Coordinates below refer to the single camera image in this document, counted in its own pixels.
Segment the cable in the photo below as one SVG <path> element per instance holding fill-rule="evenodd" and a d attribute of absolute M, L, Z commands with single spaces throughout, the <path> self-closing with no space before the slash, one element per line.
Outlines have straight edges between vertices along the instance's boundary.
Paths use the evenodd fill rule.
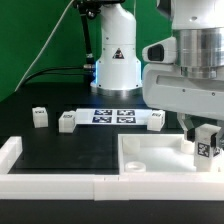
<path fill-rule="evenodd" d="M 36 78 L 38 76 L 42 76 L 42 75 L 64 75 L 64 76 L 89 76 L 91 75 L 92 76 L 92 73 L 89 73 L 89 74 L 75 74 L 75 73 L 60 73 L 60 72 L 43 72 L 43 73 L 40 73 L 40 72 L 37 72 L 35 74 L 32 74 L 30 76 L 28 76 L 26 79 L 23 80 L 23 82 L 21 83 L 20 87 L 24 86 L 27 82 L 29 82 L 31 79 L 33 78 Z"/>
<path fill-rule="evenodd" d="M 134 17 L 136 18 L 136 0 L 134 1 Z"/>
<path fill-rule="evenodd" d="M 60 19 L 58 20 L 56 26 L 54 27 L 53 31 L 51 32 L 50 36 L 48 37 L 46 43 L 44 44 L 44 46 L 42 47 L 40 53 L 37 55 L 37 57 L 35 58 L 35 60 L 32 62 L 32 64 L 30 65 L 30 67 L 27 69 L 27 71 L 25 72 L 25 74 L 23 75 L 22 79 L 20 80 L 19 84 L 17 85 L 15 91 L 17 91 L 20 88 L 21 83 L 26 79 L 26 76 L 28 75 L 28 73 L 31 71 L 31 69 L 34 67 L 34 65 L 37 63 L 37 61 L 40 59 L 40 57 L 42 56 L 43 52 L 45 51 L 45 49 L 47 48 L 48 44 L 50 43 L 52 37 L 54 36 L 55 32 L 57 31 L 59 25 L 61 24 L 62 20 L 64 19 L 67 11 L 69 10 L 70 6 L 72 5 L 72 3 L 74 2 L 74 0 L 72 0 L 68 6 L 65 8 L 64 12 L 62 13 Z"/>
<path fill-rule="evenodd" d="M 40 71 L 24 78 L 22 80 L 22 82 L 20 83 L 19 88 L 22 87 L 23 85 L 25 85 L 25 83 L 27 83 L 30 79 L 35 78 L 36 76 L 48 74 L 48 72 L 51 72 L 51 71 L 65 71 L 65 70 L 83 70 L 83 66 L 53 67 L 53 68 L 46 68 L 46 69 L 40 70 Z"/>

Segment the green wall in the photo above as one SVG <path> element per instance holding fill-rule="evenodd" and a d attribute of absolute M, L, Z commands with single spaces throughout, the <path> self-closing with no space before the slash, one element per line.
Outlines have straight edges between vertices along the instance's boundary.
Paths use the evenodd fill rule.
<path fill-rule="evenodd" d="M 69 1 L 0 0 L 0 100 L 14 91 Z M 133 13 L 134 2 L 126 0 L 123 7 Z M 156 0 L 136 0 L 137 56 L 140 60 L 145 46 L 171 35 L 170 22 L 160 16 L 155 5 Z M 89 21 L 89 26 L 93 52 L 98 58 L 101 54 L 99 17 Z M 33 72 L 46 67 L 84 63 L 80 17 L 78 11 L 71 8 Z M 44 81 L 50 80 L 55 81 L 55 78 L 44 78 Z M 75 77 L 69 81 L 81 82 L 82 79 Z"/>

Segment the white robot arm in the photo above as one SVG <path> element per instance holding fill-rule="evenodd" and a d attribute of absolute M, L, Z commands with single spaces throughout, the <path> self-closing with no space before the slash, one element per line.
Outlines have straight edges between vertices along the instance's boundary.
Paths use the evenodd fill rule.
<path fill-rule="evenodd" d="M 220 121 L 223 148 L 224 0 L 158 0 L 172 21 L 172 37 L 143 50 L 143 98 L 149 107 L 174 111 L 185 131 L 189 116 Z"/>

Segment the black sticker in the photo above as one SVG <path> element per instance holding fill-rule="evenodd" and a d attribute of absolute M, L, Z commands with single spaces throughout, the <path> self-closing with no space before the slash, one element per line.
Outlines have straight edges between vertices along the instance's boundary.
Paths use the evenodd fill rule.
<path fill-rule="evenodd" d="M 103 115 L 112 115 L 113 113 L 113 110 L 95 110 L 95 113 L 94 115 L 100 115 L 100 116 L 103 116 Z"/>
<path fill-rule="evenodd" d="M 112 117 L 93 117 L 92 123 L 108 124 L 112 122 Z"/>
<path fill-rule="evenodd" d="M 198 143 L 198 155 L 209 157 L 209 150 L 210 150 L 210 145 Z"/>
<path fill-rule="evenodd" d="M 162 114 L 153 113 L 153 114 L 152 114 L 152 116 L 153 116 L 153 117 L 161 117 L 161 116 L 162 116 Z"/>
<path fill-rule="evenodd" d="M 218 148 L 218 147 L 214 148 L 214 150 L 213 150 L 213 157 L 216 157 L 216 156 L 220 155 L 220 153 L 221 153 L 221 149 L 220 148 Z"/>
<path fill-rule="evenodd" d="M 72 118 L 72 117 L 73 117 L 72 115 L 68 115 L 68 114 L 63 116 L 63 118 Z"/>
<path fill-rule="evenodd" d="M 120 48 L 117 49 L 116 53 L 113 56 L 113 59 L 124 59 L 124 55 Z"/>
<path fill-rule="evenodd" d="M 45 111 L 44 111 L 44 110 L 41 110 L 41 111 L 39 110 L 39 111 L 35 111 L 35 113 L 36 113 L 36 114 L 44 114 Z"/>
<path fill-rule="evenodd" d="M 135 110 L 118 110 L 118 116 L 135 116 Z"/>
<path fill-rule="evenodd" d="M 136 124 L 135 117 L 117 117 L 118 124 Z"/>

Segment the warning label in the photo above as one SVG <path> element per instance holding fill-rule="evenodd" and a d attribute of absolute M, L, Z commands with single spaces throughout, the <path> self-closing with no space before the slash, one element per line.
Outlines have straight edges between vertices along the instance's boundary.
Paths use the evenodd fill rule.
<path fill-rule="evenodd" d="M 124 55 L 120 48 L 117 49 L 116 53 L 113 56 L 113 59 L 124 59 Z"/>

